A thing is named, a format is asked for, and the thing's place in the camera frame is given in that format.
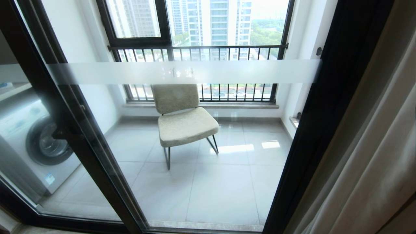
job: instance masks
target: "beige curtain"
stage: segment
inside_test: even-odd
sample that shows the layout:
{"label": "beige curtain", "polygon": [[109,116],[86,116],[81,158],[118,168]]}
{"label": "beige curtain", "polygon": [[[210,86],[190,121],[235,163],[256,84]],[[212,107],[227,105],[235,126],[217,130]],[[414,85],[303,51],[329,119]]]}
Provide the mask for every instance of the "beige curtain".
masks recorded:
{"label": "beige curtain", "polygon": [[414,9],[395,2],[285,234],[376,233],[416,191]]}

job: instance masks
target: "chair backrest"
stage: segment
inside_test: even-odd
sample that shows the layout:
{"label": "chair backrest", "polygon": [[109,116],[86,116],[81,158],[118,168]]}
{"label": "chair backrest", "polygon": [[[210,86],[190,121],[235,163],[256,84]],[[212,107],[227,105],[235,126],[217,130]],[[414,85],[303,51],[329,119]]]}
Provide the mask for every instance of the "chair backrest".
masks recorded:
{"label": "chair backrest", "polygon": [[156,110],[167,114],[199,105],[198,88],[191,85],[152,85]]}

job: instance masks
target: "metal railing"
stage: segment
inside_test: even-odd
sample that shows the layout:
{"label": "metal railing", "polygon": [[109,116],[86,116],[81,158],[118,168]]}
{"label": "metal railing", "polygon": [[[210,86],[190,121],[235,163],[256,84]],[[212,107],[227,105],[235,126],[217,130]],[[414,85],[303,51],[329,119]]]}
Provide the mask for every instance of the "metal railing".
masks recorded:
{"label": "metal railing", "polygon": [[[276,60],[287,45],[108,47],[117,62]],[[152,102],[150,85],[124,85],[128,102]],[[202,102],[275,102],[277,84],[198,84]]]}

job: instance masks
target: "window sill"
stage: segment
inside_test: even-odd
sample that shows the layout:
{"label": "window sill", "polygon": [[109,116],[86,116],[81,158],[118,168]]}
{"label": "window sill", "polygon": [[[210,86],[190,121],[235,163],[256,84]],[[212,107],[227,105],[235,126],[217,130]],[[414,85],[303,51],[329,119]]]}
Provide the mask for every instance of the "window sill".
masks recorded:
{"label": "window sill", "polygon": [[295,117],[289,117],[289,120],[293,124],[293,126],[295,127],[295,129],[297,129],[297,127],[299,125],[299,119],[297,119]]}
{"label": "window sill", "polygon": [[[233,103],[233,102],[200,102],[200,107],[206,109],[279,109],[275,103]],[[126,108],[155,108],[154,102],[126,103]]]}

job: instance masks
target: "window latch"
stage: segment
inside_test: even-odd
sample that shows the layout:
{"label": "window latch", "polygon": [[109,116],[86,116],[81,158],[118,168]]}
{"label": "window latch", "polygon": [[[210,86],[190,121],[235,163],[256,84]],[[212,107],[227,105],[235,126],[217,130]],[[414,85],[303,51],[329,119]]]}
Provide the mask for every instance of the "window latch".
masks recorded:
{"label": "window latch", "polygon": [[318,50],[316,50],[316,55],[321,55],[322,54],[322,48],[319,47]]}
{"label": "window latch", "polygon": [[52,137],[54,139],[62,139],[62,140],[83,140],[84,136],[83,135],[76,135],[76,134],[72,134],[69,133],[68,130],[66,128],[57,128],[53,133],[52,133]]}

